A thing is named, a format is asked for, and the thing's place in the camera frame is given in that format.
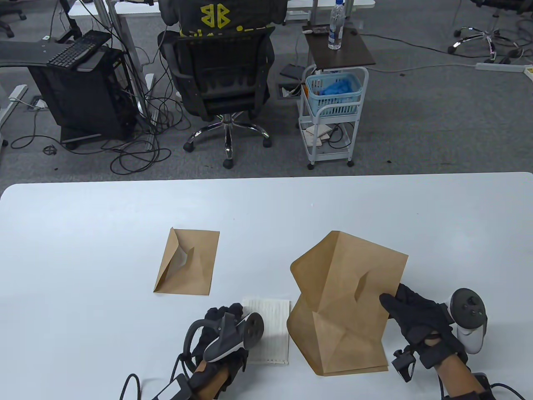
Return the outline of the person's right hand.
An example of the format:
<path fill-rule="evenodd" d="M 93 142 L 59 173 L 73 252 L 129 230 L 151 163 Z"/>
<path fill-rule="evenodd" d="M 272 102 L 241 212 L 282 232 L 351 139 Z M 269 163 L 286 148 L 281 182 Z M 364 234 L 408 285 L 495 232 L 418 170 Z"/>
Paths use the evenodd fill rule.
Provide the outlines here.
<path fill-rule="evenodd" d="M 382 293 L 381 306 L 398 323 L 402 335 L 427 369 L 457 355 L 468 362 L 464 345 L 452 332 L 452 320 L 443 304 L 426 299 L 400 284 L 396 295 Z"/>

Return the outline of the person's left hand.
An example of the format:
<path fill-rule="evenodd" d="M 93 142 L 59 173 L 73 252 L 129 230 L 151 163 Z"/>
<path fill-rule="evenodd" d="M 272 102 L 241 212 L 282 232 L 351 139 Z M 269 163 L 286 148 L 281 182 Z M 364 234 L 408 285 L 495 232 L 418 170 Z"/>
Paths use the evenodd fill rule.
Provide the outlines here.
<path fill-rule="evenodd" d="M 240 322 L 243 315 L 242 305 L 240 303 L 234 303 L 229 307 L 222 306 L 219 308 L 210 308 L 205 315 L 205 319 L 218 321 L 223 318 L 225 313 L 234 315 L 236 320 Z M 207 346 L 217 338 L 218 333 L 216 333 L 215 330 L 206 327 L 202 328 L 198 344 L 194 350 L 192 350 L 192 357 L 194 358 L 197 367 L 203 360 L 204 352 Z M 234 376 L 238 373 L 238 371 L 246 367 L 247 358 L 248 351 L 245 349 L 239 349 L 226 356 L 226 358 L 219 360 L 218 365 L 221 367 L 225 365 L 228 366 L 230 374 L 232 375 L 232 379 L 234 379 Z"/>

